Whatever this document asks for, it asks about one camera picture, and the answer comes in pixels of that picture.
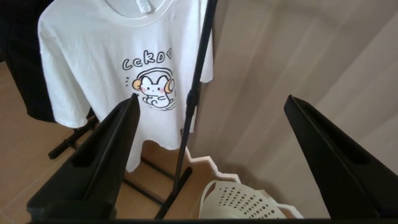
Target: orange ear cup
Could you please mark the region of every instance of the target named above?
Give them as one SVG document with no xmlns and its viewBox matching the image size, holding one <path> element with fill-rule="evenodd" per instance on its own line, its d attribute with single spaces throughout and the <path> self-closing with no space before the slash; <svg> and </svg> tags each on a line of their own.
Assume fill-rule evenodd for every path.
<svg viewBox="0 0 398 224">
<path fill-rule="evenodd" d="M 132 87 L 135 90 L 140 90 L 140 86 L 141 86 L 141 80 L 134 80 L 132 83 Z"/>
<path fill-rule="evenodd" d="M 164 86 L 164 91 L 166 93 L 171 93 L 174 89 L 174 86 L 172 85 L 172 83 L 174 83 L 173 79 L 170 79 L 169 81 L 167 81 L 166 86 Z"/>
</svg>

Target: perforated basket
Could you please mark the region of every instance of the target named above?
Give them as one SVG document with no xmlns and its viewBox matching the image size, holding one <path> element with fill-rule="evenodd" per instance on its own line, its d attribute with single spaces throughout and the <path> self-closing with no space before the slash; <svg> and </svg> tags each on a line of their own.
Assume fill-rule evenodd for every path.
<svg viewBox="0 0 398 224">
<path fill-rule="evenodd" d="M 276 204 L 235 182 L 211 181 L 202 193 L 199 218 L 285 218 Z"/>
</svg>

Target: cartoon graphic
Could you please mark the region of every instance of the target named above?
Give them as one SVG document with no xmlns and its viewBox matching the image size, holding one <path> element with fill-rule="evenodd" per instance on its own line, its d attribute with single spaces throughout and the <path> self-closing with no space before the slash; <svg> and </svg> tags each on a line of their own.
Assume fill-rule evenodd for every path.
<svg viewBox="0 0 398 224">
<path fill-rule="evenodd" d="M 174 99 L 169 94 L 174 90 L 174 79 L 168 68 L 152 68 L 138 74 L 132 87 L 144 94 L 142 100 L 157 108 L 171 110 L 174 108 Z"/>
</svg>

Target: wall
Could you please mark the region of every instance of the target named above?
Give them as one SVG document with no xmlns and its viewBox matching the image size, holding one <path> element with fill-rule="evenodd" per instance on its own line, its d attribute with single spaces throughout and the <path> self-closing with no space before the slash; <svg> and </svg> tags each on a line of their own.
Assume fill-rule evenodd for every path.
<svg viewBox="0 0 398 224">
<path fill-rule="evenodd" d="M 398 173 L 398 2 L 219 0 L 193 156 L 328 217 L 283 112 L 293 94 Z"/>
</svg>

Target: clothing tag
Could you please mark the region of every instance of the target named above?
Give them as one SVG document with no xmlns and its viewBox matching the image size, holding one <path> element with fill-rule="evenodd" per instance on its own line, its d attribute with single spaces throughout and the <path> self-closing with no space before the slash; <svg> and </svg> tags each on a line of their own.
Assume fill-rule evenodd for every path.
<svg viewBox="0 0 398 224">
<path fill-rule="evenodd" d="M 138 8 L 141 13 L 150 13 L 152 12 L 152 8 L 149 4 L 148 0 L 136 0 L 138 4 Z"/>
</svg>

